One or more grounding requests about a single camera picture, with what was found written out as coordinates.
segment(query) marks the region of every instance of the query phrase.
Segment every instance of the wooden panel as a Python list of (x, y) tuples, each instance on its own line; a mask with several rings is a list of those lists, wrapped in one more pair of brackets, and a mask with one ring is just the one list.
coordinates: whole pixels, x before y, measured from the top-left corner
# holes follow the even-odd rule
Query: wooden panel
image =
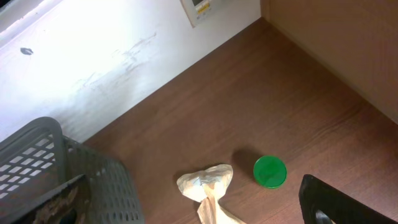
[(264, 17), (398, 122), (398, 1), (262, 1)]
[[(221, 206), (247, 223), (303, 223), (299, 187), (313, 174), (398, 220), (398, 126), (265, 21), (257, 21), (104, 128), (87, 145), (123, 161), (146, 223), (200, 223), (175, 183), (231, 164)], [(257, 185), (261, 155), (286, 183)]]

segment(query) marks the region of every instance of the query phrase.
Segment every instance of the green bottle cap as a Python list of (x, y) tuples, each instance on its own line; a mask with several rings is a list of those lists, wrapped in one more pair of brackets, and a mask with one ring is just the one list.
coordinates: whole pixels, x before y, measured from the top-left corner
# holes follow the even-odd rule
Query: green bottle cap
[(263, 187), (280, 187), (286, 180), (286, 166), (275, 156), (263, 156), (254, 164), (254, 178)]

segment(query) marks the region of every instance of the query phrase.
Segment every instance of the black object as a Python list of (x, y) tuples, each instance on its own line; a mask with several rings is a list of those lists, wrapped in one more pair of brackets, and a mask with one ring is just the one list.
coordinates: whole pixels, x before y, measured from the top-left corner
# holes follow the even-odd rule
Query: black object
[(306, 174), (301, 183), (301, 210), (305, 224), (397, 224), (318, 178)]
[(0, 0), (0, 8), (9, 4), (10, 2), (11, 2), (11, 0)]
[(199, 3), (201, 3), (203, 0), (192, 0), (192, 3), (194, 6), (199, 5)]

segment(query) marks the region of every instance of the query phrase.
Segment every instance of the basket holes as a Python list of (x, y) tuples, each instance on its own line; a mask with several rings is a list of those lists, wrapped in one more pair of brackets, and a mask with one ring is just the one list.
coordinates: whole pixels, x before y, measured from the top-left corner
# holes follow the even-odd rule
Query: basket holes
[(37, 167), (38, 165), (42, 164), (43, 161), (36, 161), (35, 163), (32, 164), (32, 167)]
[(22, 180), (20, 180), (18, 183), (24, 184), (24, 183), (27, 182), (28, 180), (30, 180), (30, 178), (25, 177), (25, 178), (23, 178)]
[(44, 159), (50, 159), (51, 157), (54, 156), (54, 153), (50, 152), (48, 153), (45, 157), (43, 157)]
[(40, 150), (39, 152), (36, 152), (36, 154), (34, 154), (34, 157), (39, 157), (42, 156), (43, 154), (45, 154), (46, 152), (44, 150)]
[(31, 168), (26, 168), (26, 169), (24, 169), (22, 172), (20, 172), (19, 174), (27, 174), (27, 173), (29, 173), (31, 170), (32, 170)]
[(22, 165), (30, 164), (30, 162), (32, 162), (32, 161), (33, 161), (33, 159), (28, 158), (28, 159), (26, 159), (24, 162), (22, 162)]
[(22, 156), (17, 156), (17, 157), (15, 157), (15, 158), (13, 158), (13, 159), (10, 161), (10, 163), (16, 163), (16, 162), (20, 161), (21, 159), (23, 159)]
[(45, 143), (47, 143), (49, 140), (48, 139), (42, 139), (42, 140), (40, 140), (38, 143), (36, 143), (36, 146), (42, 146), (42, 145), (44, 145)]
[(12, 170), (10, 170), (8, 172), (15, 173), (15, 172), (19, 171), (20, 169), (22, 169), (22, 167), (14, 167), (14, 168), (12, 168)]
[(7, 191), (13, 191), (15, 189), (17, 189), (19, 186), (18, 185), (13, 185), (10, 188), (7, 189)]
[(36, 176), (39, 172), (41, 172), (41, 170), (35, 170), (33, 171), (33, 173), (31, 173), (31, 176)]
[(0, 171), (3, 172), (8, 168), (10, 168), (10, 165), (3, 165), (2, 167), (0, 167)]
[(0, 199), (4, 198), (5, 196), (7, 196), (8, 193), (1, 193), (0, 194)]
[(11, 179), (8, 180), (8, 182), (13, 183), (13, 182), (15, 182), (17, 179), (20, 179), (20, 177), (19, 177), (19, 176), (12, 177)]
[(24, 154), (24, 155), (29, 155), (29, 154), (32, 153), (34, 150), (36, 150), (36, 149), (33, 148), (33, 147), (30, 147), (30, 148), (26, 149), (25, 152), (23, 152), (23, 154)]
[(54, 148), (54, 143), (51, 142), (51, 144), (49, 144), (48, 146), (45, 147), (46, 149), (52, 149)]
[(43, 168), (43, 169), (46, 169), (47, 167), (49, 167), (49, 166), (51, 166), (51, 165), (52, 165), (52, 163), (51, 163), (51, 162), (48, 162), (48, 163), (44, 164), (44, 165), (42, 166), (42, 168)]
[(9, 176), (10, 176), (10, 175), (2, 175), (2, 176), (0, 177), (0, 181), (6, 180)]
[(4, 190), (6, 187), (8, 187), (8, 184), (2, 184), (2, 185), (0, 186), (0, 190)]

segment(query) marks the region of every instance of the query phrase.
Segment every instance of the crumpled plastic bag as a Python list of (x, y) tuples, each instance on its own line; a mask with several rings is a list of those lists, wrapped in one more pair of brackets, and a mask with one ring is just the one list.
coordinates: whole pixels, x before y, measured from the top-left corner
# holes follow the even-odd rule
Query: crumpled plastic bag
[(202, 224), (245, 224), (218, 204), (218, 200), (225, 195), (232, 176), (232, 167), (222, 164), (182, 175), (177, 180), (178, 189), (184, 196), (201, 202), (198, 214)]

